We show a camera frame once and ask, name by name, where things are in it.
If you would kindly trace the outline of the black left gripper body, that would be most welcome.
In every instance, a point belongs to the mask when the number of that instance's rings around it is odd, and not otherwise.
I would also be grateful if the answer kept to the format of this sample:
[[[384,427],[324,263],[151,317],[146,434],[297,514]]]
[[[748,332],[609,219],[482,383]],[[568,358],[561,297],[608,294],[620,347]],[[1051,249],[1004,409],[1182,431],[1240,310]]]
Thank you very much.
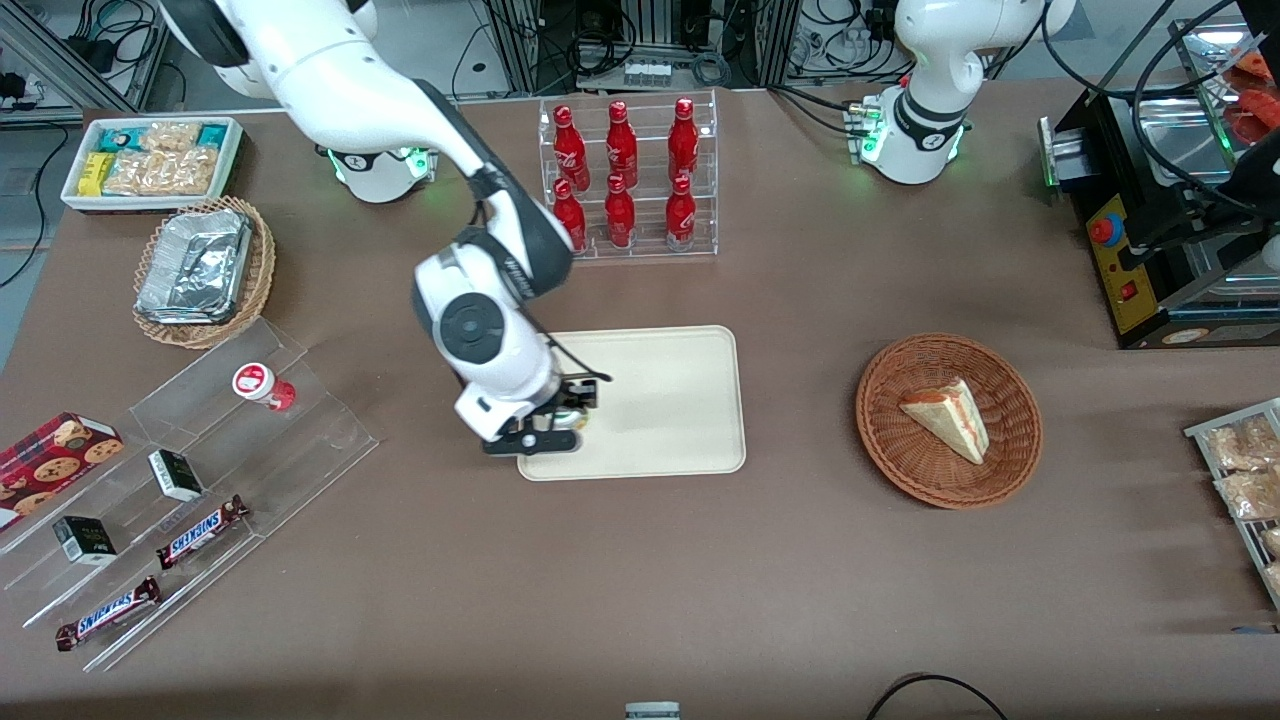
[[[1240,210],[1230,202],[1208,199],[1190,186],[1170,186],[1149,200],[1153,217],[1149,229],[1149,256],[1171,252],[1188,243],[1217,237],[1253,234],[1267,227],[1267,220]]]

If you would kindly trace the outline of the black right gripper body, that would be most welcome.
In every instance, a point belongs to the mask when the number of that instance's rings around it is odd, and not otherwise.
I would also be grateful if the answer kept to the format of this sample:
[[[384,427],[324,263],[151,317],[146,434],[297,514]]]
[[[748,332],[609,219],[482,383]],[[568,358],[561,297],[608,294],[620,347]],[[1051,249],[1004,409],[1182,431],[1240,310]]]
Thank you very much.
[[[538,407],[540,415],[561,410],[590,413],[598,406],[598,384],[602,378],[591,373],[575,373],[561,378],[559,388]]]

